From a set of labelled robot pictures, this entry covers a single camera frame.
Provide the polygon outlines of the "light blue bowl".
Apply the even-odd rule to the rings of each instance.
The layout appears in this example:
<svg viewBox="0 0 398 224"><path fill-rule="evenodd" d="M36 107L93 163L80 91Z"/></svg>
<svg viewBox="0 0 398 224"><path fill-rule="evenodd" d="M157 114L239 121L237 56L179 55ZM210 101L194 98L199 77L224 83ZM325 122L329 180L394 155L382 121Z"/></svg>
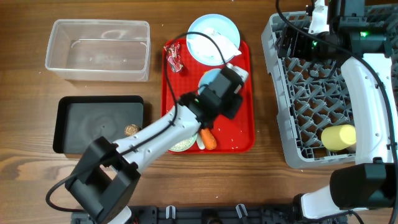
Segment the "light blue bowl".
<svg viewBox="0 0 398 224"><path fill-rule="evenodd" d="M199 87L198 94L200 94L204 90L204 88L216 78L216 76L220 73L220 71L221 71L220 68L214 68L203 74L198 83Z"/></svg>

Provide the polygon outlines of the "white tissue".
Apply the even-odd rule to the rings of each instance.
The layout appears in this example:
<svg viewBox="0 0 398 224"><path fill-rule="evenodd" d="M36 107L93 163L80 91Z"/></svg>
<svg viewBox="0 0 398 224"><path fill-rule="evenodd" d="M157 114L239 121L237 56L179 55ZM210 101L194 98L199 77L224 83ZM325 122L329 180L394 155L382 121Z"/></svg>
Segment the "white tissue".
<svg viewBox="0 0 398 224"><path fill-rule="evenodd" d="M203 58L206 63L219 64L241 55L241 51L238 47L214 28L208 27L203 33L212 40L202 35L194 35L187 40L193 53Z"/></svg>

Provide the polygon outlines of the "light blue plate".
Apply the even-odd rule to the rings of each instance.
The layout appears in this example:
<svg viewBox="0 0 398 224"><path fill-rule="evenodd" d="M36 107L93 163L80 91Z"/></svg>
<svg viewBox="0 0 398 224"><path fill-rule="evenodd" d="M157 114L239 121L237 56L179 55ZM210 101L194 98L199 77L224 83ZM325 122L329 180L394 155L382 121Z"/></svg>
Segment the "light blue plate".
<svg viewBox="0 0 398 224"><path fill-rule="evenodd" d="M187 49L204 65L219 66L242 54L237 26L221 14L199 17L191 24L188 33Z"/></svg>

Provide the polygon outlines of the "red snack wrapper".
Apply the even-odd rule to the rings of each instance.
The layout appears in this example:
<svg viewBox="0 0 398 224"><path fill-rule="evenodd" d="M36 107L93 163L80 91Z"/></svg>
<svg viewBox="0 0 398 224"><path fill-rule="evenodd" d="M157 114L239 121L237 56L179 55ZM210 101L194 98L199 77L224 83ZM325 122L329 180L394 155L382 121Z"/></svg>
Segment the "red snack wrapper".
<svg viewBox="0 0 398 224"><path fill-rule="evenodd" d="M164 46L164 50L166 51L166 60L174 73L181 72L184 68L180 49L181 46L179 43Z"/></svg>

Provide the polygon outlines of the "yellow plastic cup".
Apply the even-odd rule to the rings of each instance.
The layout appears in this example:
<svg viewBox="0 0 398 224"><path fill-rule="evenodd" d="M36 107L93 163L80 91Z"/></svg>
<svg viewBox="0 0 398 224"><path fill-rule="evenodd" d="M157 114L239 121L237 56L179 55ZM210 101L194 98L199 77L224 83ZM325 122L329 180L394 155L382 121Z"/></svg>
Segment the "yellow plastic cup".
<svg viewBox="0 0 398 224"><path fill-rule="evenodd" d="M321 142L332 152L344 150L356 144L356 130L350 124L330 126L321 133Z"/></svg>

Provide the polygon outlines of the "brown shiitake mushroom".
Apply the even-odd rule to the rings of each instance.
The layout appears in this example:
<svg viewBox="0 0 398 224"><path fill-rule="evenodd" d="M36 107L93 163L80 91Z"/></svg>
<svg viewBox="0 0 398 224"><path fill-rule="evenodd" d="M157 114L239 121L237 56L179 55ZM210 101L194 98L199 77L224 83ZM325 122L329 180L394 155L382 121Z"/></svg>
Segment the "brown shiitake mushroom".
<svg viewBox="0 0 398 224"><path fill-rule="evenodd" d="M124 133L126 136L132 136L138 133L141 130L141 128L136 125L136 124L129 124L125 127Z"/></svg>

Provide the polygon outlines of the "pink plastic cup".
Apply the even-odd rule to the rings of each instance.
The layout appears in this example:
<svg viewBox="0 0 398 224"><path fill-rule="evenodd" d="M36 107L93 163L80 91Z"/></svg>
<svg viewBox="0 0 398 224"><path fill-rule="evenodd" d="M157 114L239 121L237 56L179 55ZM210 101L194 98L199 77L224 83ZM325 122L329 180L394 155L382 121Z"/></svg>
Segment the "pink plastic cup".
<svg viewBox="0 0 398 224"><path fill-rule="evenodd" d="M356 144L348 146L346 149L348 150L349 153L355 153L356 152Z"/></svg>

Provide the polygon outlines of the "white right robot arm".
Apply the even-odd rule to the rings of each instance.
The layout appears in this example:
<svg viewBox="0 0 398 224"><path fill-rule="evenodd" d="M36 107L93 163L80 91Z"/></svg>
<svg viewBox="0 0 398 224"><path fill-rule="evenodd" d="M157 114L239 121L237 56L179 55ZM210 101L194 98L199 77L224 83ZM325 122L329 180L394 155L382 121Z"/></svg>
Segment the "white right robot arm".
<svg viewBox="0 0 398 224"><path fill-rule="evenodd" d="M390 208L397 218L397 109L391 84L392 44L383 27L370 26L364 1L312 1L308 29L290 21L277 44L281 57L333 62L351 98L355 164L330 183L294 198L291 219L322 222L360 210Z"/></svg>

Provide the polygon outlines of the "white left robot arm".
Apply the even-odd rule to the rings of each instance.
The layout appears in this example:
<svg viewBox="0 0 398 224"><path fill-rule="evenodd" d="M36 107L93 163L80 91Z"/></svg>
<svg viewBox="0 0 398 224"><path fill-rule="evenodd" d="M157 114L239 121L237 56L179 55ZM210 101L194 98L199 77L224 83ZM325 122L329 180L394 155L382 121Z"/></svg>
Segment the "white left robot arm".
<svg viewBox="0 0 398 224"><path fill-rule="evenodd" d="M124 223L127 204L143 171L177 143L209 128L222 115L233 119L243 102L237 93L182 95L172 109L138 133L109 142L94 140L65 188L95 223Z"/></svg>

